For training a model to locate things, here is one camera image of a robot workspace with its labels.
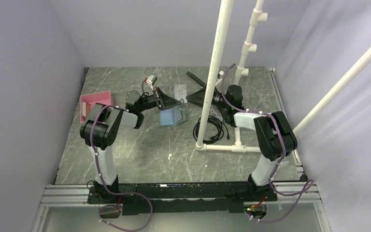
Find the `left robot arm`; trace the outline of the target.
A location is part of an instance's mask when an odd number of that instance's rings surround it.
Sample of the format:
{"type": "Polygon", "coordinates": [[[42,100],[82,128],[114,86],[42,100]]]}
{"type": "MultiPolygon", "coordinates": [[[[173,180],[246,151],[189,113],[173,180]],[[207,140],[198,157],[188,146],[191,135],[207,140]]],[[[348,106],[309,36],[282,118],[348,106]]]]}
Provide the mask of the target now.
{"type": "Polygon", "coordinates": [[[151,94],[130,91],[126,95],[126,106],[96,103],[80,128],[80,137],[89,147],[95,165],[95,189],[107,202],[119,198],[118,175],[113,164],[112,145],[120,127],[139,129],[143,123],[143,111],[157,108],[171,109],[179,106],[180,100],[172,98],[154,87],[151,94]]]}

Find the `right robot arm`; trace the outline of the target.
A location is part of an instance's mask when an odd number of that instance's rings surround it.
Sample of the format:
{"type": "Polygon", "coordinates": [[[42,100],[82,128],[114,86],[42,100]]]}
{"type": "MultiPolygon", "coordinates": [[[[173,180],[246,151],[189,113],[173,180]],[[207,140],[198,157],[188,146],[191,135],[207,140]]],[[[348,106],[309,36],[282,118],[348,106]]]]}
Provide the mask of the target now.
{"type": "Polygon", "coordinates": [[[273,177],[282,160],[298,147],[294,132],[282,111],[266,113],[243,108],[242,88],[230,85],[226,93],[214,90],[212,104],[217,106],[223,117],[221,126],[229,124],[233,128],[246,128],[256,132],[259,162],[249,175],[247,195],[258,201],[272,188],[273,177]]]}

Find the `white credit card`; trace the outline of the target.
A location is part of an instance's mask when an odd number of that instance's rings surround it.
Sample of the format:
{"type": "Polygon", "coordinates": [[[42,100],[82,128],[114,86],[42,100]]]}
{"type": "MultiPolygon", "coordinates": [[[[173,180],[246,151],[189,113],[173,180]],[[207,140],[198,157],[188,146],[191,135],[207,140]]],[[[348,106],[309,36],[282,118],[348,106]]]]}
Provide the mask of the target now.
{"type": "Polygon", "coordinates": [[[187,103],[187,86],[186,84],[175,84],[174,85],[174,95],[175,99],[187,103]]]}

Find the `green card holder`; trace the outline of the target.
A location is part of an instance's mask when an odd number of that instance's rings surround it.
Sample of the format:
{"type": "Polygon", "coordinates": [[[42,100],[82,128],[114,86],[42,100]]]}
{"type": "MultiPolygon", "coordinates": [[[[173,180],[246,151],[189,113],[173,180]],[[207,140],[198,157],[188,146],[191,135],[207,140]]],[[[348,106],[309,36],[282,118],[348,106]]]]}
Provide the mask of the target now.
{"type": "Polygon", "coordinates": [[[176,106],[171,109],[160,111],[159,124],[162,127],[176,126],[186,121],[186,107],[176,106]]]}

